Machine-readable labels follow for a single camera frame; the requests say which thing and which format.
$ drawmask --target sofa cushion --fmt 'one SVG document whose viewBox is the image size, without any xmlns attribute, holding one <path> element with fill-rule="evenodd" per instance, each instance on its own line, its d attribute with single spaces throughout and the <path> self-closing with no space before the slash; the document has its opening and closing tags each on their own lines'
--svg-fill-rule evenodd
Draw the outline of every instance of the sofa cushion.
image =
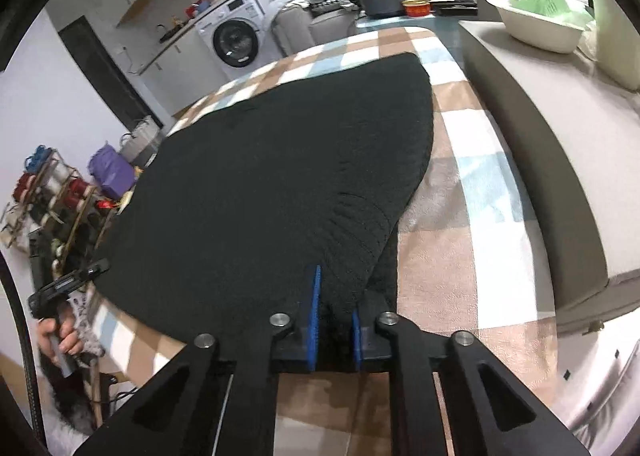
<svg viewBox="0 0 640 456">
<path fill-rule="evenodd" d="M 309 29 L 312 21 L 311 11 L 302 7 L 285 9 L 276 16 L 272 30 L 288 56 L 317 45 Z"/>
<path fill-rule="evenodd" d="M 309 31 L 316 45 L 346 38 L 358 13 L 340 9 L 322 14 L 309 25 Z"/>
</svg>

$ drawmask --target purple bag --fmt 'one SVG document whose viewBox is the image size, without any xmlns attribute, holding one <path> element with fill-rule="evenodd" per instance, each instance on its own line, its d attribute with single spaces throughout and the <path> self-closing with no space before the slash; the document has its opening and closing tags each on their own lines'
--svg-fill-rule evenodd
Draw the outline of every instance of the purple bag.
<svg viewBox="0 0 640 456">
<path fill-rule="evenodd" d="M 109 144 L 95 152 L 87 167 L 104 194 L 115 200 L 122 198 L 136 181 L 133 167 Z"/>
</svg>

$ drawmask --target metal bolt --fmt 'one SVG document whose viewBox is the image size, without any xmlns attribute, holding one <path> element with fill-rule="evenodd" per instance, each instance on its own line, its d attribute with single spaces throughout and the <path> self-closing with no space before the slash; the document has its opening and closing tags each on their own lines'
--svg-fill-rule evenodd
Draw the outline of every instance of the metal bolt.
<svg viewBox="0 0 640 456">
<path fill-rule="evenodd" d="M 471 333 L 469 333 L 468 331 L 465 331 L 465 330 L 457 331 L 456 334 L 453 335 L 453 338 L 461 346 L 469 346 L 474 341 L 473 334 L 471 334 Z"/>
<path fill-rule="evenodd" d="M 400 322 L 400 316 L 397 313 L 393 313 L 392 311 L 383 311 L 380 315 L 378 315 L 378 322 L 380 324 L 384 324 L 385 326 L 393 326 L 394 324 L 398 324 L 398 322 Z"/>
<path fill-rule="evenodd" d="M 291 321 L 291 319 L 286 313 L 274 313 L 269 318 L 269 322 L 271 323 L 271 325 L 278 327 L 286 326 L 287 324 L 289 324 L 289 321 Z"/>
<path fill-rule="evenodd" d="M 198 348 L 210 348 L 213 344 L 216 343 L 216 340 L 213 338 L 213 335 L 210 333 L 201 333 L 194 340 L 193 343 Z"/>
</svg>

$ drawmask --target plaid blanket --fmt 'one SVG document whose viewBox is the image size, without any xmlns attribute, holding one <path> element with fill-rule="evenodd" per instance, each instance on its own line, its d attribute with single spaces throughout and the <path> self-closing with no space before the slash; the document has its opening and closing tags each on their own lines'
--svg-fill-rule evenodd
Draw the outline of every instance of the plaid blanket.
<svg viewBox="0 0 640 456">
<path fill-rule="evenodd" d="M 418 55 L 430 75 L 434 141 L 428 171 L 398 227 L 398 311 L 423 330 L 472 331 L 549 404 L 557 341 L 540 228 L 494 120 L 433 32 L 399 27 L 309 48 L 204 97 L 171 133 L 278 84 L 402 52 Z M 138 386 L 183 346 L 97 294 L 89 317 Z M 281 375 L 274 453 L 390 454 L 386 378 Z"/>
</svg>

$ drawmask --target human hand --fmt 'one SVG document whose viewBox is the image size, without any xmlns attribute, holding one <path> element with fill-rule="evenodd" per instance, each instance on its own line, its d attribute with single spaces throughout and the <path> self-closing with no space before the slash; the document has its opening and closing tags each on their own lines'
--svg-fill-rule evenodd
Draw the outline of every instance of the human hand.
<svg viewBox="0 0 640 456">
<path fill-rule="evenodd" d="M 60 314 L 60 330 L 58 337 L 60 338 L 60 353 L 68 353 L 69 355 L 77 355 L 82 351 L 84 344 L 78 337 L 75 330 L 76 316 L 74 315 L 71 305 L 66 304 L 64 310 Z M 56 332 L 55 319 L 43 319 L 36 326 L 36 335 L 38 338 L 38 346 L 40 351 L 44 353 L 56 366 L 60 366 L 60 362 L 53 351 L 51 339 L 49 335 Z"/>
</svg>

